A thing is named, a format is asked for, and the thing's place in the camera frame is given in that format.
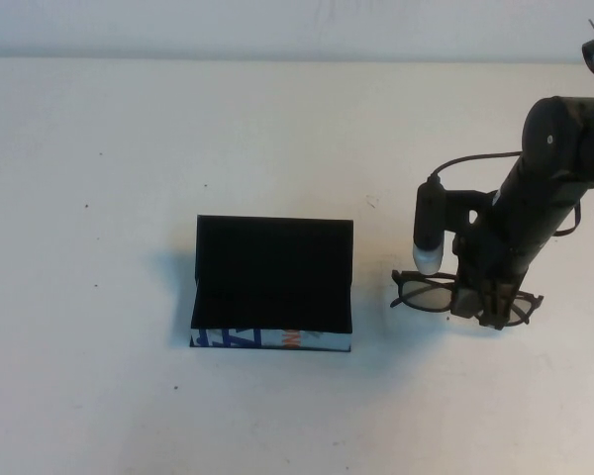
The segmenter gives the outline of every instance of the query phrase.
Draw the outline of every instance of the eyeglass lens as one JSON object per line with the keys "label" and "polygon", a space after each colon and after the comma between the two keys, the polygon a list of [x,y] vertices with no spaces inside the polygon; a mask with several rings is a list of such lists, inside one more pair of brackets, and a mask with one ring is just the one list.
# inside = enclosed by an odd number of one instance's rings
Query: eyeglass lens
{"label": "eyeglass lens", "polygon": [[448,288],[430,282],[409,280],[403,284],[403,302],[428,310],[447,310],[451,300]]}

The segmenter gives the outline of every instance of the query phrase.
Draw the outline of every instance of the black cable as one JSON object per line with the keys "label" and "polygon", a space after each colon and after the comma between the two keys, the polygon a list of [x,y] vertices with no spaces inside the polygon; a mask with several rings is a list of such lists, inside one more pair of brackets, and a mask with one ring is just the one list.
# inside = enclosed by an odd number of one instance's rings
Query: black cable
{"label": "black cable", "polygon": [[472,161],[472,160],[483,160],[486,158],[506,158],[509,156],[519,156],[522,153],[520,151],[506,151],[504,153],[485,153],[483,155],[469,155],[469,156],[462,156],[460,158],[456,158],[454,160],[450,160],[446,163],[443,163],[438,168],[434,170],[432,176],[437,176],[441,171],[445,168],[448,168],[452,165],[457,165],[458,163],[464,163],[465,161]]}

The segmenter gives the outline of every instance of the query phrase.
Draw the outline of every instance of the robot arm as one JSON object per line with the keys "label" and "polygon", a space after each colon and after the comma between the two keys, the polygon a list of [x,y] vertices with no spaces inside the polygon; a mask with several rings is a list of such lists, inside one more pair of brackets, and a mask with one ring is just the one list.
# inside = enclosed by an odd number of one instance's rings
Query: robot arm
{"label": "robot arm", "polygon": [[[583,46],[583,54],[594,72],[594,42]],[[454,232],[458,269],[451,312],[481,315],[481,325],[497,330],[508,323],[531,262],[594,187],[594,98],[539,101],[526,119],[522,147],[496,193],[446,191],[438,177],[441,167],[417,195],[414,260],[419,271],[440,270],[445,231]],[[471,210],[478,214],[473,223]]]}

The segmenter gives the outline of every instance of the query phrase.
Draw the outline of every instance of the eyeglass frame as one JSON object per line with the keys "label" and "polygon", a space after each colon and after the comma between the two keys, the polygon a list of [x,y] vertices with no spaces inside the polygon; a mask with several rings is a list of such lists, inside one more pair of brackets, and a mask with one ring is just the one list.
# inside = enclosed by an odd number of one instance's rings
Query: eyeglass frame
{"label": "eyeglass frame", "polygon": [[[437,282],[434,279],[450,280],[450,282],[447,282],[447,283]],[[412,309],[419,310],[421,312],[429,312],[432,314],[441,314],[444,312],[450,312],[451,306],[452,306],[452,300],[449,300],[448,305],[446,307],[439,308],[439,309],[431,309],[431,308],[420,307],[418,305],[410,303],[409,299],[413,298],[417,295],[423,294],[425,292],[430,292],[431,290],[434,290],[436,288],[447,289],[447,290],[449,290],[449,292],[452,293],[453,287],[455,286],[455,282],[457,282],[456,275],[447,274],[444,272],[438,272],[434,275],[426,276],[426,275],[421,274],[420,272],[415,271],[415,270],[408,270],[408,271],[401,272],[401,271],[394,269],[394,270],[392,270],[392,280],[398,286],[398,298],[394,299],[394,301],[389,306],[390,308],[393,309],[394,307],[397,307],[400,304],[405,304],[407,307],[410,307]],[[415,291],[409,292],[405,297],[403,297],[403,287],[407,282],[425,283],[425,284],[428,284],[429,287],[425,287],[425,288],[421,288],[421,289],[417,289]],[[504,325],[504,327],[515,327],[520,324],[528,325],[530,323],[531,316],[533,315],[535,310],[541,306],[542,301],[544,300],[543,295],[535,296],[535,294],[524,292],[522,290],[517,292],[515,299],[518,299],[518,298],[530,303],[531,308],[528,310],[527,313],[525,313],[522,309],[520,309],[518,306],[516,306],[513,303],[511,305],[511,311],[515,312],[515,314],[517,314],[517,316],[520,318],[520,320],[517,320],[516,322],[507,322]]]}

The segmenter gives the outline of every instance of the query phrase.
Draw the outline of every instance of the black eyeglasses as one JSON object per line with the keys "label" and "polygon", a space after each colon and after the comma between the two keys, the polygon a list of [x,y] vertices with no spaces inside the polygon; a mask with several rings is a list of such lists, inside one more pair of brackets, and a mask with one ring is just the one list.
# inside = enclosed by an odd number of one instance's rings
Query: black eyeglasses
{"label": "black eyeglasses", "polygon": [[[439,272],[426,277],[420,272],[392,271],[392,279],[398,285],[398,298],[390,307],[405,304],[412,309],[423,312],[441,313],[448,312],[451,308],[451,292],[455,285],[455,276]],[[511,307],[511,315],[505,327],[514,327],[519,324],[529,324],[533,312],[542,304],[544,297],[539,295],[517,292]]]}

